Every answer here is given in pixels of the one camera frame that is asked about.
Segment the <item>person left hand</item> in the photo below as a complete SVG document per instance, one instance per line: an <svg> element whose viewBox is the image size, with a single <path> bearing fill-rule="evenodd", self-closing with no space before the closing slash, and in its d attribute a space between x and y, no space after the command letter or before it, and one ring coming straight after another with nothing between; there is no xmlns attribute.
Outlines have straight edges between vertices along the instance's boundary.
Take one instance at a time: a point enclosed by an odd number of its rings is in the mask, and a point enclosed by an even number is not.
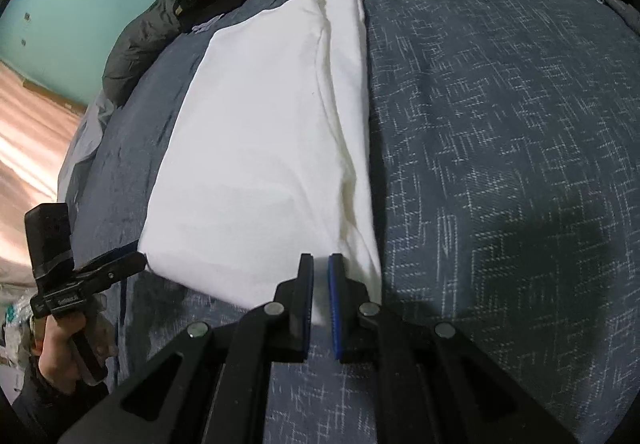
<svg viewBox="0 0 640 444"><path fill-rule="evenodd" d="M72 394L82 379L81 365L72 348L72 337L82 333L86 325L86 316L82 312L70 313L59 319L49 315L44 323L38 369L47 383L63 394ZM115 328L103 314L98 314L90 325L88 340L92 353L100 365L105 365L118 353Z"/></svg>

